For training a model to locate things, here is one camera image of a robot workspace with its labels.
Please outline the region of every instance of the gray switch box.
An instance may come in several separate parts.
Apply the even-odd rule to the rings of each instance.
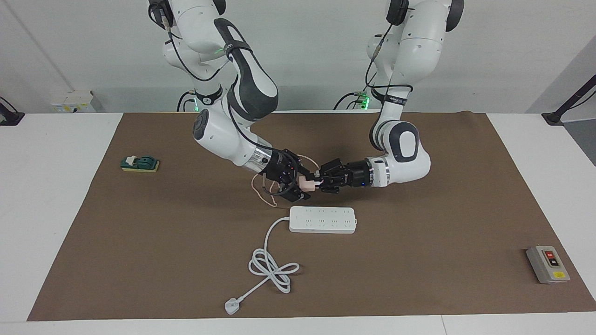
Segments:
[[[554,247],[531,247],[526,250],[526,255],[540,283],[556,284],[569,281],[569,274]]]

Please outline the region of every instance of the power strip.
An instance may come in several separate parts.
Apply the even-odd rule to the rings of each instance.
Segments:
[[[353,234],[356,231],[356,223],[354,209],[349,207],[290,208],[291,232]]]

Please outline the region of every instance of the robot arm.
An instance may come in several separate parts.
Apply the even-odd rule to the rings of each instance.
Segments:
[[[163,27],[169,33],[172,29],[170,43],[163,47],[168,63],[189,72],[196,91],[215,92],[219,88],[212,95],[202,95],[206,108],[195,121],[195,140],[213,154],[278,182],[280,189],[275,195],[292,202],[309,198],[297,181],[299,172],[310,175],[299,157],[273,148],[250,131],[254,122],[277,108],[278,90],[240,31],[219,17],[225,1],[150,0],[150,4],[152,1],[156,3],[154,13],[160,9]],[[216,72],[204,62],[223,55],[236,69],[237,78],[220,99],[215,95],[221,95],[221,86],[212,80]]]
[[[254,122],[277,108],[277,87],[240,31],[224,18],[215,19],[214,24],[238,76],[219,110],[205,109],[199,114],[194,125],[195,140],[216,155],[278,182],[276,195],[291,202],[309,198],[297,181],[298,173],[310,174],[299,157],[287,149],[274,149],[250,131]]]
[[[400,121],[413,86],[436,67],[445,32],[460,20],[463,0],[392,0],[387,20],[393,34],[383,41],[383,49],[373,50],[381,36],[371,39],[368,53],[377,66],[373,96],[383,102],[379,118],[370,131],[373,147],[384,154],[343,165],[333,160],[317,171],[318,186],[337,193],[345,185],[385,187],[420,179],[430,171],[430,156],[420,141],[418,129]],[[377,89],[384,89],[381,94]]]

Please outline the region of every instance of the yellow base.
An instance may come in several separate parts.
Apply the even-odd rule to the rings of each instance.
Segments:
[[[127,169],[125,167],[122,167],[122,171],[125,171],[125,172],[149,172],[149,173],[155,173],[155,172],[157,172],[157,169],[158,168],[159,168],[159,161],[157,161],[157,164],[155,164],[155,169],[153,169],[153,170]]]

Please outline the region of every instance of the white table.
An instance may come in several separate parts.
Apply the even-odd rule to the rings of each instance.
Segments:
[[[281,329],[284,334],[596,334],[596,312],[26,322],[121,117],[29,114],[18,127],[0,128],[0,335],[263,334]],[[489,118],[596,296],[596,167],[564,128],[548,126],[540,115]]]

